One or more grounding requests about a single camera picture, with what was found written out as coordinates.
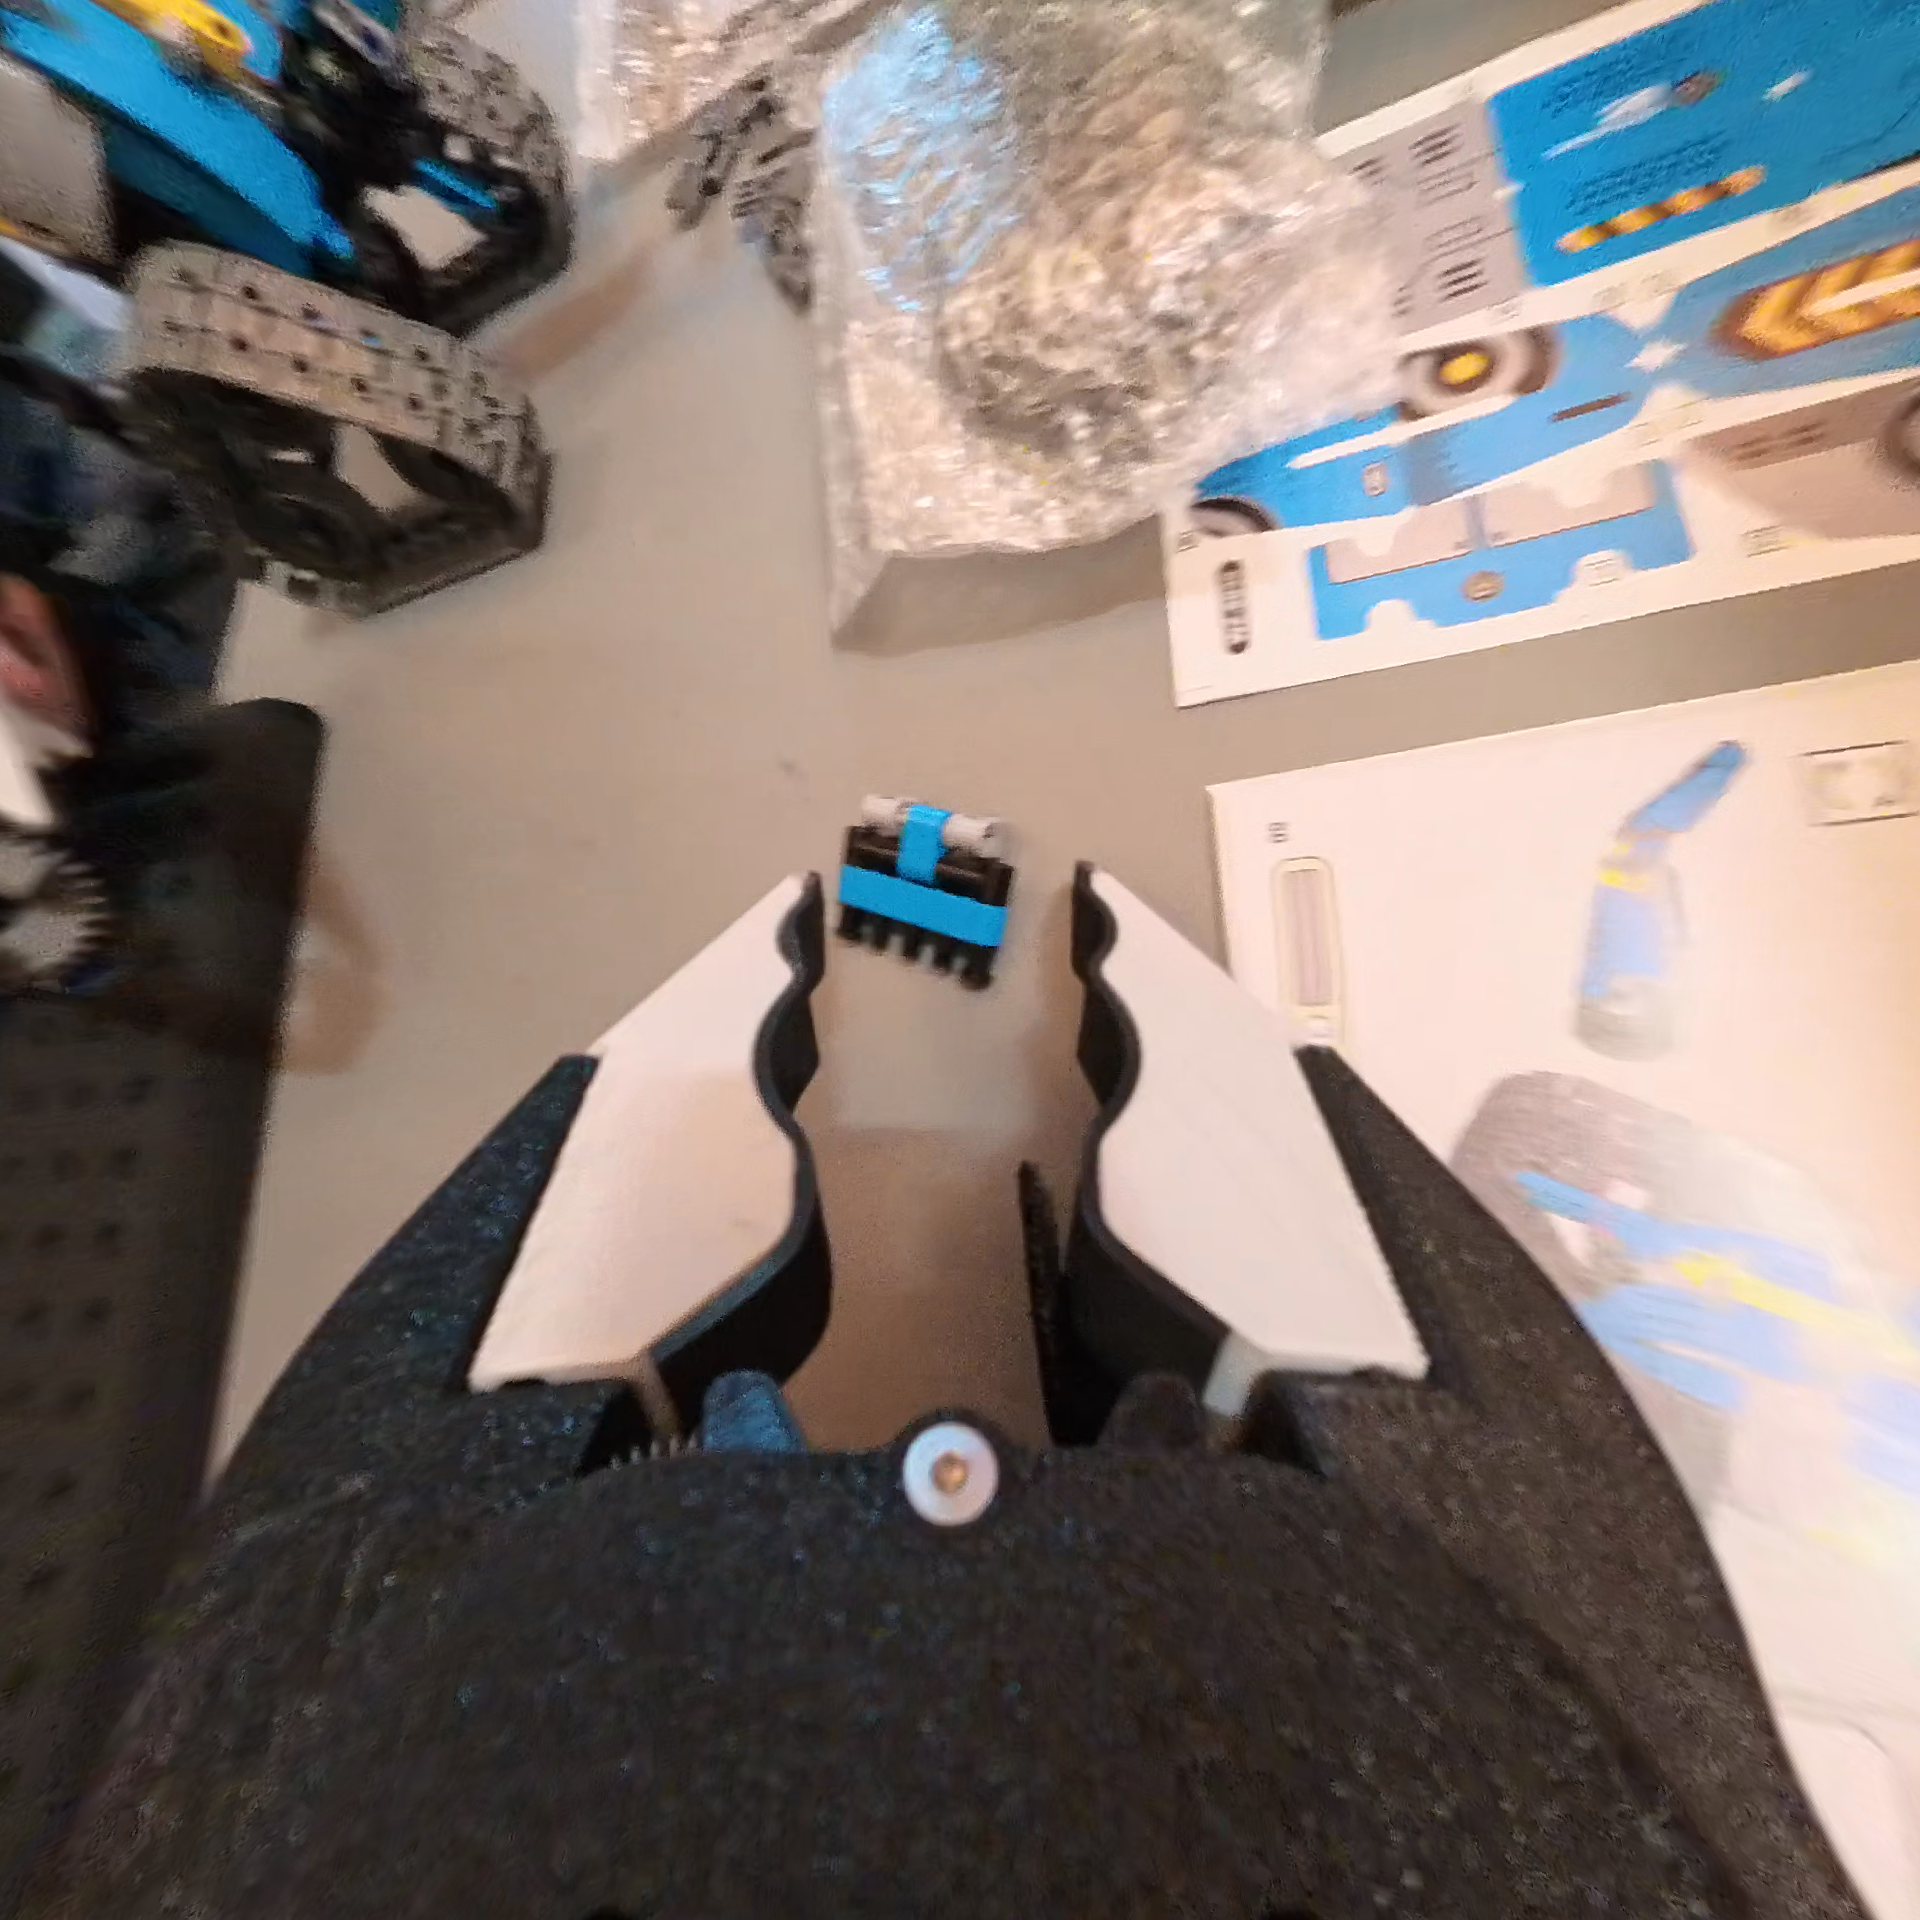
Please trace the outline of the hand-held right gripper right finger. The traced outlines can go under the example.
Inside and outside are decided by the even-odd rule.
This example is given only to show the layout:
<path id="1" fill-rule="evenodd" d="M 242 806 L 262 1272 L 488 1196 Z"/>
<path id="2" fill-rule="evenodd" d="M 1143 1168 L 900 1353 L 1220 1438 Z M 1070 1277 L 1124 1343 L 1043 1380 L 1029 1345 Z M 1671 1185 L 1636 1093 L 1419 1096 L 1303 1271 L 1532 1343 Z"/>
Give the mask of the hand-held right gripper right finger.
<path id="1" fill-rule="evenodd" d="M 1299 1031 L 1093 862 L 1072 873 L 1070 960 L 1093 1115 L 1068 1326 L 1095 1368 L 1176 1376 L 1220 1421 L 1268 1376 L 1427 1380 Z"/>

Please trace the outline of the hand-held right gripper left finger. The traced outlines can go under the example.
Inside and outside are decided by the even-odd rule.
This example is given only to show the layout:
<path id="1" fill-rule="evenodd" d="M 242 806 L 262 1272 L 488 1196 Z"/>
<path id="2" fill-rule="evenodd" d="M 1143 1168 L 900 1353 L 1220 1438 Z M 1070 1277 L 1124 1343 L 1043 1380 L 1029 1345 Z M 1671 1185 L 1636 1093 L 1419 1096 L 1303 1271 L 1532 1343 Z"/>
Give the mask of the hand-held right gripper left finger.
<path id="1" fill-rule="evenodd" d="M 693 1429 L 722 1376 L 784 1384 L 814 1355 L 832 1248 L 800 1101 L 822 979 L 822 883 L 796 873 L 588 1049 L 472 1393 L 618 1382 L 651 1429 Z"/>

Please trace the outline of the blue beam brick assembly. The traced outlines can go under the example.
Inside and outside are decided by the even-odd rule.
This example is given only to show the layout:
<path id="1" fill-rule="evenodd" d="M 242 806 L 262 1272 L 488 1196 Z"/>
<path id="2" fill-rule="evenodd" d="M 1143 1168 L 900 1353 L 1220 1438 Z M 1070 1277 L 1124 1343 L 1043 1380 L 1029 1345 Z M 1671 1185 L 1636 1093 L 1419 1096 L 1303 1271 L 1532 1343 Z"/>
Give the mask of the blue beam brick assembly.
<path id="1" fill-rule="evenodd" d="M 1003 841 L 994 816 L 863 798 L 839 868 L 837 936 L 926 961 L 970 991 L 986 991 L 1018 877 Z"/>

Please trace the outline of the open instruction booklet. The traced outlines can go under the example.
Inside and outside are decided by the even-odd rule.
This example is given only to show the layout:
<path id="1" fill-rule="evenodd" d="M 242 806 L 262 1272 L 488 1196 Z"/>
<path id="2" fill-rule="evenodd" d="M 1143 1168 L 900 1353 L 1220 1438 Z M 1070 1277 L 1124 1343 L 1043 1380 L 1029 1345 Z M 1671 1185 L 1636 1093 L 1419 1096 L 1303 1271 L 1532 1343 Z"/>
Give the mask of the open instruction booklet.
<path id="1" fill-rule="evenodd" d="M 1916 1915 L 1916 663 L 1212 788 L 1239 983 L 1573 1303 Z"/>

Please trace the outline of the blue tracked toy vehicle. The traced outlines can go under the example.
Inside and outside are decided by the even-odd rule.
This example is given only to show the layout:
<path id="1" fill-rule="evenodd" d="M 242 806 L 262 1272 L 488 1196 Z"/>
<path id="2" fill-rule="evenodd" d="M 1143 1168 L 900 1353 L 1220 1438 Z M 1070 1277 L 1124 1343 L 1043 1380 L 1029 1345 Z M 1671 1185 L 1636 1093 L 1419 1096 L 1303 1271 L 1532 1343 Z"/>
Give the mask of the blue tracked toy vehicle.
<path id="1" fill-rule="evenodd" d="M 5 4 L 5 382 L 368 616 L 539 549 L 472 334 L 572 254 L 554 111 L 431 4 Z"/>

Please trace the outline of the dark dimpled seat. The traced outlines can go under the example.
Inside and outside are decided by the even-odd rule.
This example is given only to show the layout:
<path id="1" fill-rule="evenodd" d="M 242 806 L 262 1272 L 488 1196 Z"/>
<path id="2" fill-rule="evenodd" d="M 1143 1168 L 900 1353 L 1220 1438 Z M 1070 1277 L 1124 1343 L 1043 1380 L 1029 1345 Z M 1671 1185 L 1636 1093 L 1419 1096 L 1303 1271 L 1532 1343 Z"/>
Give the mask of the dark dimpled seat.
<path id="1" fill-rule="evenodd" d="M 5 1080 L 5 1915 L 53 1876 L 200 1502 L 269 1052 L 24 1047 Z"/>

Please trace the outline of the small clear plastic parts bag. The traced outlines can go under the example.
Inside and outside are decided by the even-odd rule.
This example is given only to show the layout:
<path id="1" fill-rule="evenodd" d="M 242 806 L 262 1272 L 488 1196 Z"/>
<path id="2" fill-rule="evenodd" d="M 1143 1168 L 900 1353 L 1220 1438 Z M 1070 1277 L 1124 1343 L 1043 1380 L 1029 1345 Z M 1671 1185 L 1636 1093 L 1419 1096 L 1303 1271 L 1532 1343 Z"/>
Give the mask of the small clear plastic parts bag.
<path id="1" fill-rule="evenodd" d="M 779 297 L 812 303 L 806 203 L 821 63 L 860 4 L 574 7 L 574 151 L 598 176 L 658 159 L 690 230 L 726 214 Z"/>

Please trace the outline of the large clear plastic parts bag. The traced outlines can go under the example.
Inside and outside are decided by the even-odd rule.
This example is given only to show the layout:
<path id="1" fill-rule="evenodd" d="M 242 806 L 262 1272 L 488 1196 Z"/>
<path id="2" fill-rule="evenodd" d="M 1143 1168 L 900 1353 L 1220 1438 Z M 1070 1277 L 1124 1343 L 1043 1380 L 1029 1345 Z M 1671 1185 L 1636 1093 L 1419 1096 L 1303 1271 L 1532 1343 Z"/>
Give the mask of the large clear plastic parts bag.
<path id="1" fill-rule="evenodd" d="M 1315 135 L 1331 25 L 923 3 L 830 60 L 806 228 L 837 630 L 891 563 L 1098 543 L 1388 398 L 1384 211 Z"/>

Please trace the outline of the blue sticker sheet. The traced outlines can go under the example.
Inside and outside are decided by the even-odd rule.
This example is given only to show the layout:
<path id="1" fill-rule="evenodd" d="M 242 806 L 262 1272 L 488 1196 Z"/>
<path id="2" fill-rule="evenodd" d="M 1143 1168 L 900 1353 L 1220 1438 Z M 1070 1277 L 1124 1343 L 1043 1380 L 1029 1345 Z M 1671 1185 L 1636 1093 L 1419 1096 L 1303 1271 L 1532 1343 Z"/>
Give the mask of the blue sticker sheet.
<path id="1" fill-rule="evenodd" d="M 1323 149 L 1398 367 L 1164 521 L 1179 705 L 1916 563 L 1916 3 L 1624 4 Z"/>

